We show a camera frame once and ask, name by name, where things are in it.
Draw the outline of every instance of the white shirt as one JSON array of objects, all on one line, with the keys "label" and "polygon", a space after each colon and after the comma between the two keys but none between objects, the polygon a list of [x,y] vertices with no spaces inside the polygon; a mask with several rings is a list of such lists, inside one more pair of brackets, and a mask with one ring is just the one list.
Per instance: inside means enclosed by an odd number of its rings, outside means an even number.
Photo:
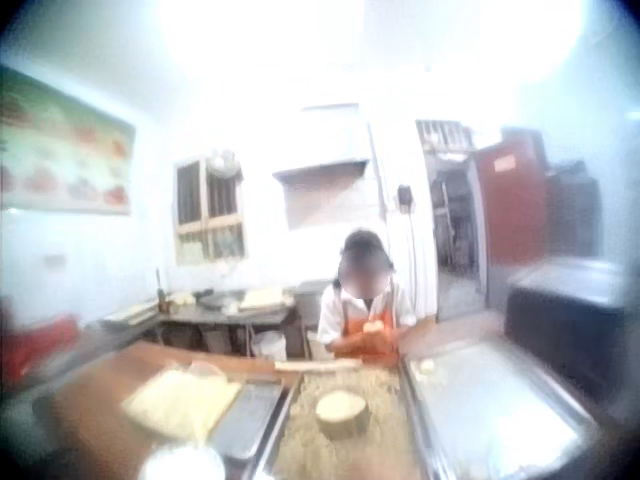
[{"label": "white shirt", "polygon": [[367,310],[364,300],[352,297],[343,289],[335,289],[329,285],[320,300],[320,322],[318,324],[318,335],[316,339],[325,345],[333,342],[342,336],[344,328],[344,312],[342,303],[344,302],[348,317],[367,317],[371,319],[374,315],[382,313],[389,305],[390,296],[394,296],[393,306],[395,321],[402,327],[410,327],[416,324],[416,314],[411,307],[409,297],[400,286],[395,277],[391,278],[391,284],[387,289],[373,299],[371,311]]}]

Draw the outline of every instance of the orange apron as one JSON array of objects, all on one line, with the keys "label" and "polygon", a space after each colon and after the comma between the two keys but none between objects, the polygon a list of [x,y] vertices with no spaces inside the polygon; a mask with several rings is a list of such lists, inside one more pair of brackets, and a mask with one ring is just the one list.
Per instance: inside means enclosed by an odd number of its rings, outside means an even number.
[{"label": "orange apron", "polygon": [[[390,305],[387,305],[385,309],[380,313],[375,313],[369,317],[351,317],[347,314],[347,305],[342,302],[342,312],[344,316],[344,327],[342,329],[342,336],[347,337],[350,335],[356,335],[362,333],[364,326],[367,322],[375,322],[381,320],[385,330],[393,330],[395,328],[395,318],[393,315],[393,290],[390,295]],[[376,364],[391,367],[398,363],[398,350],[397,347],[393,347],[388,353],[380,353],[375,351],[369,351],[366,348],[361,348],[355,352],[349,354],[336,355],[338,358],[359,358],[364,363]]]}]

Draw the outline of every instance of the red door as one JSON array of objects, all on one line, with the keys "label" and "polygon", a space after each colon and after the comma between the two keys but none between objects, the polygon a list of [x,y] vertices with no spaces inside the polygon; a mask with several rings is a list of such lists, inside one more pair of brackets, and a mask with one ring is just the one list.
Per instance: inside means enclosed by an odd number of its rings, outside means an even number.
[{"label": "red door", "polygon": [[521,265],[546,251],[543,162],[531,142],[512,138],[473,154],[485,210],[490,264]]}]

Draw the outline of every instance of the dark hair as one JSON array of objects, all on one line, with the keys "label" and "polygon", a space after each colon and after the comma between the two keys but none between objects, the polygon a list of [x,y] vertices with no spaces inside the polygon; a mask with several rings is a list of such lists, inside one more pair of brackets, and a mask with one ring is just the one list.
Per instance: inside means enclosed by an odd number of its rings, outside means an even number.
[{"label": "dark hair", "polygon": [[[341,263],[348,262],[359,266],[371,259],[375,259],[378,262],[382,262],[383,267],[388,268],[389,271],[394,270],[393,262],[384,250],[382,240],[371,230],[360,229],[351,232],[345,239],[340,253],[342,254]],[[333,281],[333,287],[335,289],[341,288],[338,277]]]}]

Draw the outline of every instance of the poster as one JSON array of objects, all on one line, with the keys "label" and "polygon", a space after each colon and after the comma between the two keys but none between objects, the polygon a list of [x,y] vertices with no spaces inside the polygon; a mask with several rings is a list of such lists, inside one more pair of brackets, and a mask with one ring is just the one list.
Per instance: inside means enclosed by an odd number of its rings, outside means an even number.
[{"label": "poster", "polygon": [[0,67],[2,208],[130,212],[135,129]]}]

